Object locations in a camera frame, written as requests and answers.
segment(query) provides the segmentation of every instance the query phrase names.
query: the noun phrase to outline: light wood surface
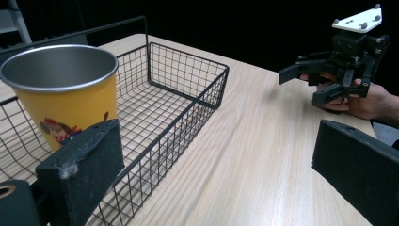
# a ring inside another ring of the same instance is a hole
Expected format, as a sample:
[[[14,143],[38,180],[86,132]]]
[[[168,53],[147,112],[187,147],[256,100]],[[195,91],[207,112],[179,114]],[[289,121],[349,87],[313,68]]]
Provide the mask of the light wood surface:
[[[224,63],[230,73],[221,107],[144,202],[132,225],[370,225],[311,168],[321,119],[374,137],[368,121],[312,106],[315,89],[306,82],[280,86],[275,72],[150,39]],[[103,48],[118,55],[142,41],[143,36],[136,35]],[[9,94],[5,87],[0,84],[1,99]]]

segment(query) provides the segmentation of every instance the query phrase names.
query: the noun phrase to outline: white plastic part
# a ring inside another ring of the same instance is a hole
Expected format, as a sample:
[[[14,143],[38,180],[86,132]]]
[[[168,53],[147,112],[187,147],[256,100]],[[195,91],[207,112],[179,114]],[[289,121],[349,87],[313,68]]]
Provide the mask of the white plastic part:
[[[336,19],[332,27],[357,33],[367,33],[382,22],[381,6],[375,5],[374,8],[343,20]]]

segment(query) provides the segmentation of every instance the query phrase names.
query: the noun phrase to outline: dark backdrop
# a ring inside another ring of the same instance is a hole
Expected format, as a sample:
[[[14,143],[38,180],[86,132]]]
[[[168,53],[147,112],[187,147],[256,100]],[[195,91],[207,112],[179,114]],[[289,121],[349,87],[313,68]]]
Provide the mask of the dark backdrop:
[[[151,1],[151,0],[18,0],[33,40],[60,36],[125,20],[148,19],[149,34],[237,59],[275,72],[296,57],[332,50],[344,19],[379,3],[383,21],[369,32],[389,35],[375,82],[399,95],[399,1]],[[97,42],[107,37],[97,38]]]

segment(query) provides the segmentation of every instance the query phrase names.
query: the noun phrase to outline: cup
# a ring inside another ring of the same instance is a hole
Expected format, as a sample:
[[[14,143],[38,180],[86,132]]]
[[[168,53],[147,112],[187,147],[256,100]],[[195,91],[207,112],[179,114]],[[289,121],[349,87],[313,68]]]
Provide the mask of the cup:
[[[90,125],[117,118],[118,66],[101,48],[52,45],[11,57],[0,78],[55,152]]]

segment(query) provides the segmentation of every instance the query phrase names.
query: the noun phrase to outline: wire mesh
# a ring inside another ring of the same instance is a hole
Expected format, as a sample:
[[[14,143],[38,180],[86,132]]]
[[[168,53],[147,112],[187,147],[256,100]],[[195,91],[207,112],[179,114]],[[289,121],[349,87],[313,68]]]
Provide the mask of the wire mesh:
[[[229,67],[157,43],[118,56],[125,169],[88,225],[126,225],[220,106]],[[51,152],[17,98],[0,112],[0,181],[36,180]]]

